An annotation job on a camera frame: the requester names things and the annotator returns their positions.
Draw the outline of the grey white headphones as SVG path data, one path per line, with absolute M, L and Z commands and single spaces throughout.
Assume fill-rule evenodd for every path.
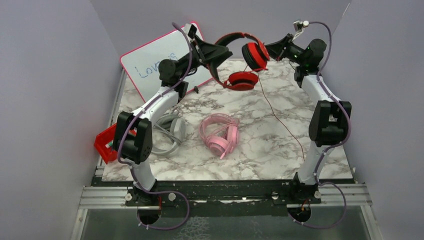
M 172 140 L 172 146 L 168 149 L 153 146 L 151 153 L 160 157 L 171 157 L 176 154 L 186 137 L 186 126 L 186 120 L 176 113 L 167 113 L 161 116 L 153 125 L 153 129 Z

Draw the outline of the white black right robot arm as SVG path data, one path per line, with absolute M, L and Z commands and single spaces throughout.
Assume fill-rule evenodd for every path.
M 294 35 L 289 33 L 265 47 L 272 59 L 288 59 L 298 65 L 294 80 L 315 103 L 308 128 L 311 140 L 309 150 L 288 189 L 289 199 L 300 204 L 315 197 L 324 164 L 333 149 L 341 146 L 348 136 L 350 128 L 347 118 L 351 114 L 352 105 L 334 96 L 324 83 L 320 63 L 327 44 L 323 40 L 313 39 L 306 48 L 301 48 L 294 43 Z

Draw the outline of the pink headphones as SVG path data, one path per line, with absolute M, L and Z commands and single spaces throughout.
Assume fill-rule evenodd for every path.
M 207 127 L 221 124 L 211 133 Z M 223 113 L 214 113 L 205 117 L 199 124 L 198 133 L 209 150 L 222 160 L 232 153 L 240 142 L 240 120 Z

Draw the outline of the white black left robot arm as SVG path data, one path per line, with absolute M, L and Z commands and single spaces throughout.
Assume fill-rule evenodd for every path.
M 144 205 L 157 200 L 152 188 L 156 179 L 148 161 L 153 149 L 153 125 L 186 95 L 186 76 L 200 66 L 209 70 L 232 56 L 228 47 L 204 42 L 197 36 L 185 39 L 188 53 L 178 60 L 163 59 L 158 65 L 161 86 L 157 93 L 133 112 L 122 111 L 117 118 L 113 148 L 117 160 L 130 168 L 133 185 L 139 189 L 138 199 Z

